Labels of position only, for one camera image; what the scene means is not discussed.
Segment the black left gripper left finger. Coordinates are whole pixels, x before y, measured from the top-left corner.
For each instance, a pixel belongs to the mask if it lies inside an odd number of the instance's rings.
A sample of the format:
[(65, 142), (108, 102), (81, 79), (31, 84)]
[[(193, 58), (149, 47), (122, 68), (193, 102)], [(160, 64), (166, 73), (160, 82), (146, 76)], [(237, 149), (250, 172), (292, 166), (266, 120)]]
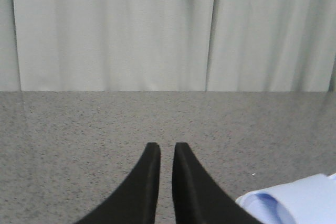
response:
[(160, 147), (149, 142), (119, 187), (77, 223), (155, 223), (160, 167)]

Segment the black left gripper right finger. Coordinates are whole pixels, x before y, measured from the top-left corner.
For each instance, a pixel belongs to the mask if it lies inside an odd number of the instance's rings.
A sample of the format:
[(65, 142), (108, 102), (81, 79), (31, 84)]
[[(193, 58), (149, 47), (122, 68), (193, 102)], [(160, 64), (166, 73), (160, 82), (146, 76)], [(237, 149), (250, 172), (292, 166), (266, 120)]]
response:
[(177, 223), (260, 223), (211, 178), (187, 143), (176, 143), (172, 195)]

